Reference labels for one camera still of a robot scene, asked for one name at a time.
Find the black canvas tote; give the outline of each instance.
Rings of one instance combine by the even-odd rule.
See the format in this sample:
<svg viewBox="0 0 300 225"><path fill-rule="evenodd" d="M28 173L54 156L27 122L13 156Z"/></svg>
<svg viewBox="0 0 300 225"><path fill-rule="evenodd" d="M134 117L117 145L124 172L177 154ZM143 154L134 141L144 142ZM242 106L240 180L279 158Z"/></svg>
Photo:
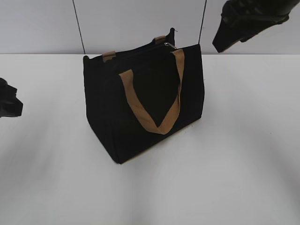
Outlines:
<svg viewBox="0 0 300 225"><path fill-rule="evenodd" d="M116 163L201 118L200 45L174 45L171 28L142 47L83 58L87 119Z"/></svg>

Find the strap tab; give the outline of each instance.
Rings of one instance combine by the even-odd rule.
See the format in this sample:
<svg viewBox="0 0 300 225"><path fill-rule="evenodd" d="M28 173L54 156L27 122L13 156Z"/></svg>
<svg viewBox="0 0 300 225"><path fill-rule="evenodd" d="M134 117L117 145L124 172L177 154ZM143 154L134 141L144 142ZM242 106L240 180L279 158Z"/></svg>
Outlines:
<svg viewBox="0 0 300 225"><path fill-rule="evenodd" d="M156 45L164 43L165 42L165 36L156 37L156 38L154 38L154 40L155 40Z"/></svg>
<svg viewBox="0 0 300 225"><path fill-rule="evenodd" d="M113 51L113 52L106 52L106 53L102 54L103 62L111 60L114 57L116 57L116 52L115 51Z"/></svg>

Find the zipper pull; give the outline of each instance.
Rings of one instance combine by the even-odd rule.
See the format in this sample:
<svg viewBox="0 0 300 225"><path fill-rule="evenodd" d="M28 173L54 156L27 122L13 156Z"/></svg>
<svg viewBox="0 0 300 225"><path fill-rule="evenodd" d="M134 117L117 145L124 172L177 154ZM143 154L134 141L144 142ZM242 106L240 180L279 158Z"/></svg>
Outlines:
<svg viewBox="0 0 300 225"><path fill-rule="evenodd" d="M168 43L168 42L165 42L164 44L165 44L165 46L170 46L170 47L172 47L173 49L177 49L174 45L172 45L172 44L170 44L170 43Z"/></svg>

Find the bag handle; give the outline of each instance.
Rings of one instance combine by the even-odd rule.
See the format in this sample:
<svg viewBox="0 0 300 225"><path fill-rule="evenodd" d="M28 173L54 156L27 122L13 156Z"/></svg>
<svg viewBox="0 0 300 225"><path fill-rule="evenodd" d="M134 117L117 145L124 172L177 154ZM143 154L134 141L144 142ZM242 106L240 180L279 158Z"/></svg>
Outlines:
<svg viewBox="0 0 300 225"><path fill-rule="evenodd" d="M145 110L136 95L135 89L133 87L133 71L130 69L124 73L119 74L124 85L127 102L140 124L147 131L162 135L167 134L172 129L180 113L180 93L184 70L184 52L182 49L178 49L172 52L172 54L175 56L180 83L178 85L177 97L159 127L156 126L154 120Z"/></svg>

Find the white wall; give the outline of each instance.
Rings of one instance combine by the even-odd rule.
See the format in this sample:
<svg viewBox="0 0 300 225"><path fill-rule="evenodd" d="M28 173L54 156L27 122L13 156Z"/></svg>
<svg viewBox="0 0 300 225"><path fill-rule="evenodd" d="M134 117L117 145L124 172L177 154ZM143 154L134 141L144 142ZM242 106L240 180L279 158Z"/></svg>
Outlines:
<svg viewBox="0 0 300 225"><path fill-rule="evenodd" d="M208 0L203 53L217 53L212 40L226 0ZM197 42L204 0L75 0L87 53L138 47L176 33L176 45ZM268 29L226 53L299 54L300 7L287 23ZM78 53L82 46L71 0L0 0L0 53Z"/></svg>

